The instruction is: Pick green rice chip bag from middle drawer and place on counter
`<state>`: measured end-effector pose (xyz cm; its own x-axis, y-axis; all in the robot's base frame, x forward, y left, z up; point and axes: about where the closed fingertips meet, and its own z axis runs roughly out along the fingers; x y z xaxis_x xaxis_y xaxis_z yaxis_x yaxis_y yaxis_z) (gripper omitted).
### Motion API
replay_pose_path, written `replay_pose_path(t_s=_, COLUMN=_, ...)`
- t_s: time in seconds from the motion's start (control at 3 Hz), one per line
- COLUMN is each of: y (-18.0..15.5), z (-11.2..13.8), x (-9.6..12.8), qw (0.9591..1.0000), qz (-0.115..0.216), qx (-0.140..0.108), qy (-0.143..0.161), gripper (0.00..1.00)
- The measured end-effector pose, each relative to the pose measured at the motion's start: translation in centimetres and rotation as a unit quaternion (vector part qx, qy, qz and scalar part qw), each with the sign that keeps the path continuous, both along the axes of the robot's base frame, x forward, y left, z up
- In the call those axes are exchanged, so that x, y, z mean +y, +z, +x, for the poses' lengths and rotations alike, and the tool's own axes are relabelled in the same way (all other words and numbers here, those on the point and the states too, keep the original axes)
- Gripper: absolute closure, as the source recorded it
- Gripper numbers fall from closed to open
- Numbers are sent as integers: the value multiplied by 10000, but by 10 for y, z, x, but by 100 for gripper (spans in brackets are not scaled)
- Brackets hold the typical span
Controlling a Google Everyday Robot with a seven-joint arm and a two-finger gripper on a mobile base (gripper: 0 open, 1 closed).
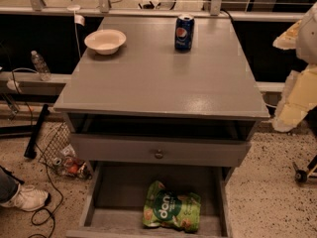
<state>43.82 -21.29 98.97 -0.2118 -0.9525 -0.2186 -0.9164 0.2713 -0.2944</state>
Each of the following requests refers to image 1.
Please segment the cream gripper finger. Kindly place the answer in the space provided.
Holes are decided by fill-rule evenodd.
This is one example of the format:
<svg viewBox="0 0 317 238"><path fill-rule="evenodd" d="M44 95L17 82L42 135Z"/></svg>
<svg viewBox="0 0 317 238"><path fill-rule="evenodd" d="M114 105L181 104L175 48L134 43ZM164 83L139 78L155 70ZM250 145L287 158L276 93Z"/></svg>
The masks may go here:
<svg viewBox="0 0 317 238"><path fill-rule="evenodd" d="M273 41L272 45L281 50L296 50L300 24L301 20L292 24L285 32Z"/></svg>
<svg viewBox="0 0 317 238"><path fill-rule="evenodd" d="M309 64L301 72L293 70L286 79L272 119L275 131L296 128L308 112L317 106L317 65Z"/></svg>

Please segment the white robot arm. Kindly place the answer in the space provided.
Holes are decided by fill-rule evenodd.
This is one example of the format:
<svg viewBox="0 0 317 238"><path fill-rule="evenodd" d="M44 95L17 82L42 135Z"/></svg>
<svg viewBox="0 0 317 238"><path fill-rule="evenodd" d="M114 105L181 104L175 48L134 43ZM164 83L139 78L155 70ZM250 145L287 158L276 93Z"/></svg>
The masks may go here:
<svg viewBox="0 0 317 238"><path fill-rule="evenodd" d="M317 106L317 3L272 45L281 50L295 50L296 56L307 63L304 70L293 70L286 78L274 112L274 130L289 132Z"/></svg>

